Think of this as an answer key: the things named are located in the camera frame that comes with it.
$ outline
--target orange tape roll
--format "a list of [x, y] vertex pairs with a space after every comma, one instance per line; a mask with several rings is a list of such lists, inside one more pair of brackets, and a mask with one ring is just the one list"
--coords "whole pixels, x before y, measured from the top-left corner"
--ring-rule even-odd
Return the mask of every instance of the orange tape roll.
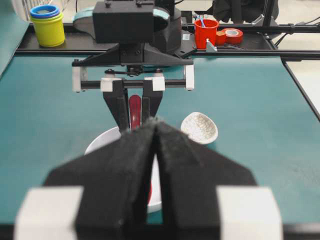
[[227, 35], [223, 31], [217, 31], [215, 37], [215, 44], [216, 45], [223, 45], [226, 43]]
[[244, 38], [244, 33], [236, 28], [225, 28], [221, 31], [226, 35], [227, 44], [240, 44]]

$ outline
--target floor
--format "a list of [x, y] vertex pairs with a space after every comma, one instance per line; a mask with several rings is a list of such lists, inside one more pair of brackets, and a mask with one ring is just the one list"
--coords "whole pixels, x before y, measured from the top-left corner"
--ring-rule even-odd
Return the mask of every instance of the floor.
[[[53, 0], [61, 4], [62, 0]], [[78, 10], [94, 6], [97, 0], [78, 0]], [[76, 0], [70, 0], [64, 10], [64, 21], [72, 22], [75, 14]], [[206, 10], [211, 6], [210, 0], [185, 0], [178, 6], [181, 10]], [[320, 0], [279, 0], [278, 24], [299, 23], [311, 21], [320, 16]], [[295, 33], [287, 35], [279, 45], [279, 49], [320, 50], [320, 34]], [[302, 61], [288, 63], [308, 94], [313, 105], [320, 112], [320, 67], [319, 61]]]

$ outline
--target blue cup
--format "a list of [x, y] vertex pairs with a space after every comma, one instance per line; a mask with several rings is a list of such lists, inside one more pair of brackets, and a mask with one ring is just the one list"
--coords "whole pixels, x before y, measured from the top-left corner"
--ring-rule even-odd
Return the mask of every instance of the blue cup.
[[60, 14], [60, 10], [56, 5], [35, 6], [30, 10], [31, 17], [35, 19], [49, 19]]

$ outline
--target red spoon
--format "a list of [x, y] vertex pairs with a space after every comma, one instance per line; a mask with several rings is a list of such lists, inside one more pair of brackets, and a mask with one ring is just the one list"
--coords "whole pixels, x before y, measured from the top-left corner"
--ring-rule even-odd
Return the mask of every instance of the red spoon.
[[[132, 95], [129, 98], [129, 111], [130, 111], [130, 123], [131, 130], [140, 127], [141, 122], [141, 97], [138, 95]], [[148, 195], [148, 203], [151, 199], [152, 186], [150, 184], [150, 191]]]

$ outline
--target small white dish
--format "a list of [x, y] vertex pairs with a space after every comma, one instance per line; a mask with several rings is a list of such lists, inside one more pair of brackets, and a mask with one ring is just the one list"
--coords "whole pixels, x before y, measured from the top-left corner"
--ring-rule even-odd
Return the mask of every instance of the small white dish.
[[[110, 144], [118, 140], [120, 137], [121, 137], [121, 134], [119, 132], [119, 128], [117, 126], [114, 128], [111, 128], [108, 131], [105, 131], [99, 136], [97, 136], [87, 147], [84, 154], [85, 155], [89, 154], [94, 150], [101, 148], [102, 146], [105, 146], [107, 144]], [[154, 155], [154, 159], [153, 159], [152, 173], [151, 173], [151, 186], [152, 186], [151, 198], [147, 207], [148, 213], [159, 211], [161, 210], [161, 206], [162, 206], [160, 178], [159, 178], [159, 165], [158, 165], [157, 155]]]
[[210, 144], [218, 137], [214, 121], [201, 112], [192, 112], [181, 123], [181, 131], [199, 144]]

